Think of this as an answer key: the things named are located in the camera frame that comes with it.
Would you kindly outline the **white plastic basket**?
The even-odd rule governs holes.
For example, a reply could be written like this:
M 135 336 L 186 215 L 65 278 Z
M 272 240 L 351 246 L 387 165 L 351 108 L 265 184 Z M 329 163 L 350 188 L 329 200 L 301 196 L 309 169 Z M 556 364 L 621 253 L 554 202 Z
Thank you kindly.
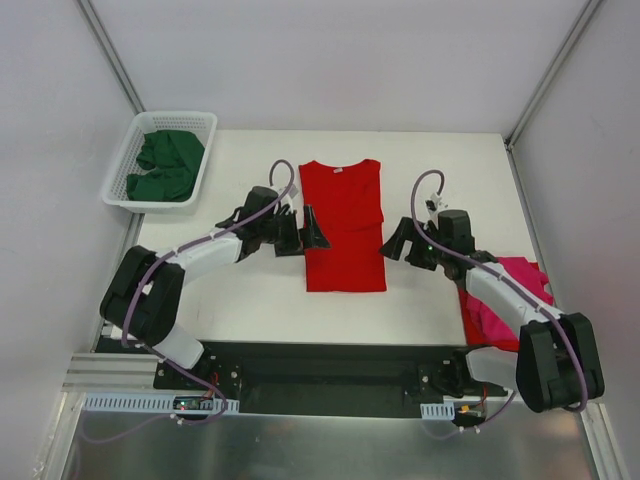
M 149 111 L 136 115 L 114 156 L 101 190 L 105 204 L 121 207 L 135 214 L 191 215 L 197 210 L 201 187 L 212 155 L 217 129 L 215 114 L 201 111 Z M 142 174 L 136 161 L 144 135 L 157 130 L 179 130 L 193 133 L 204 147 L 200 168 L 191 195 L 180 202 L 134 201 L 128 198 L 126 180 L 129 174 Z

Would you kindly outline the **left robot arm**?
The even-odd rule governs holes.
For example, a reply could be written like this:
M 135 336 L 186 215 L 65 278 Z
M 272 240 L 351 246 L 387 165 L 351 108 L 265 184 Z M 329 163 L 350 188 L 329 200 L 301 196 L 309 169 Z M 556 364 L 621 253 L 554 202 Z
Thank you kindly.
M 291 199 L 256 186 L 243 205 L 212 232 L 164 253 L 136 245 L 121 260 L 99 307 L 100 316 L 144 347 L 177 365 L 177 377 L 192 389 L 205 386 L 212 353 L 177 323 L 183 288 L 215 269 L 239 263 L 264 244 L 277 257 L 328 249 L 311 206 L 299 227 Z

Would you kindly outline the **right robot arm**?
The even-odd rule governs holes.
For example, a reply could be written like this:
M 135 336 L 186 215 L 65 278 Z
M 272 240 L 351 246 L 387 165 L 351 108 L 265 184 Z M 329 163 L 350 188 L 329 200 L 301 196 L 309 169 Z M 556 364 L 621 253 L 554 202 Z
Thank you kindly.
M 527 407 L 581 412 L 604 393 L 604 378 L 590 320 L 546 304 L 518 282 L 497 258 L 475 247 L 469 215 L 445 210 L 426 223 L 400 220 L 380 249 L 391 260 L 445 276 L 479 300 L 517 336 L 510 352 L 478 346 L 457 357 L 449 373 L 452 388 L 470 395 L 485 382 L 520 394 Z

